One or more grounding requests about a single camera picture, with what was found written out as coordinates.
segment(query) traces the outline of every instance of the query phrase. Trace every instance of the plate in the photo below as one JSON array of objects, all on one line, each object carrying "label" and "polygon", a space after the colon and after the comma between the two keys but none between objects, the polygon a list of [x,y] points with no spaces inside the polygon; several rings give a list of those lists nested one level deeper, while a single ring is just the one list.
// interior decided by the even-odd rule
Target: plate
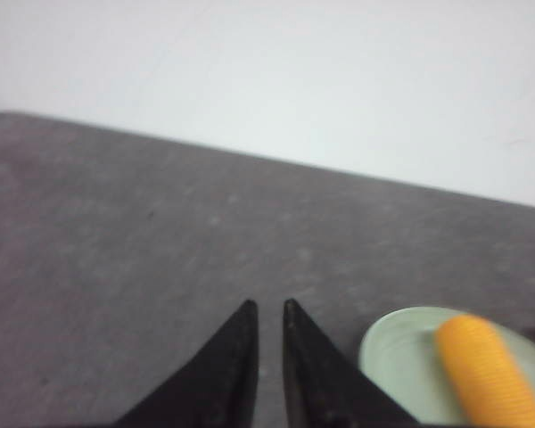
[{"label": "plate", "polygon": [[[434,342],[438,327],[463,313],[434,307],[397,310],[376,321],[361,343],[360,370],[423,424],[467,423]],[[493,326],[535,390],[535,343]]]}]

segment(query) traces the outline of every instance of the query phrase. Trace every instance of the white wall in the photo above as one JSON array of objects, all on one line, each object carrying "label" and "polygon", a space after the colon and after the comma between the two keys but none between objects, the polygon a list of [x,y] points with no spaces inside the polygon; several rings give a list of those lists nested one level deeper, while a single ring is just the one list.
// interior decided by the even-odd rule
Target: white wall
[{"label": "white wall", "polygon": [[0,0],[0,110],[535,205],[535,0]]}]

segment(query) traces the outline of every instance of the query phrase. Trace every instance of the yellow object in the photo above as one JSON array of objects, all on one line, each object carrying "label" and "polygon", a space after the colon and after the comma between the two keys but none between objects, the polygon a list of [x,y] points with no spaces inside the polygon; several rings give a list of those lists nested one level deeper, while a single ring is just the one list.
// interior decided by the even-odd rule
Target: yellow object
[{"label": "yellow object", "polygon": [[438,328],[436,343],[473,424],[535,428],[535,391],[489,321],[452,317]]}]

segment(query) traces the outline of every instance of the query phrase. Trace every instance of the gray table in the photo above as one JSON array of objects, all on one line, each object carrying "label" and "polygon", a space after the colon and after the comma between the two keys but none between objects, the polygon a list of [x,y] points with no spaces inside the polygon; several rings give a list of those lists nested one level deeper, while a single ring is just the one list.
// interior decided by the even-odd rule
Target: gray table
[{"label": "gray table", "polygon": [[110,422],[244,298],[284,426],[288,297],[353,360],[400,307],[535,325],[535,209],[0,114],[0,427]]}]

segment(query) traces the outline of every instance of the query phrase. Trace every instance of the yellow corn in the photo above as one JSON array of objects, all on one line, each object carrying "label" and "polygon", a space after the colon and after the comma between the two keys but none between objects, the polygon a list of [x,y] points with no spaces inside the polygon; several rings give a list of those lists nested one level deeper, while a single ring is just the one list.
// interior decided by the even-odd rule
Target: yellow corn
[{"label": "yellow corn", "polygon": [[489,321],[452,317],[437,330],[436,343],[473,424],[535,428],[535,392]]}]

